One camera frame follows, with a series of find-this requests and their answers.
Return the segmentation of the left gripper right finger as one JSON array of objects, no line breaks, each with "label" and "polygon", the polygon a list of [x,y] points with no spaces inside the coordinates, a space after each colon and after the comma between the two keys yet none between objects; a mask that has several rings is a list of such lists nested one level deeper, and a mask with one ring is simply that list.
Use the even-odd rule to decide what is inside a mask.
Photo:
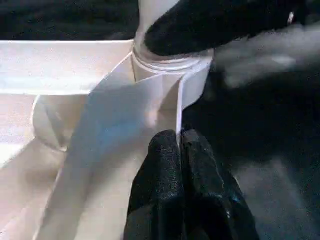
[{"label": "left gripper right finger", "polygon": [[195,130],[181,135],[186,224],[194,240],[258,240],[253,214],[235,177],[208,140]]}]

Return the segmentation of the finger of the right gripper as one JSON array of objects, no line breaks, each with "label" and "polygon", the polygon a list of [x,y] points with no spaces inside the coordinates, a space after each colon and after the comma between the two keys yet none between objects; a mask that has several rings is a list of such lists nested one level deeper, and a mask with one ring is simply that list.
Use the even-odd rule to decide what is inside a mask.
[{"label": "finger of the right gripper", "polygon": [[320,16],[318,0],[180,0],[147,30],[158,56],[198,53]]}]

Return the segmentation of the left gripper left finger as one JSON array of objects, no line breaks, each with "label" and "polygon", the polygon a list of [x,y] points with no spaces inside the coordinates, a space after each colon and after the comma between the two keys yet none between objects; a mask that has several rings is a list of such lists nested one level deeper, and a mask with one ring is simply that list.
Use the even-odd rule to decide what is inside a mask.
[{"label": "left gripper left finger", "polygon": [[182,240],[184,186],[180,149],[173,130],[156,134],[133,180],[125,240]]}]

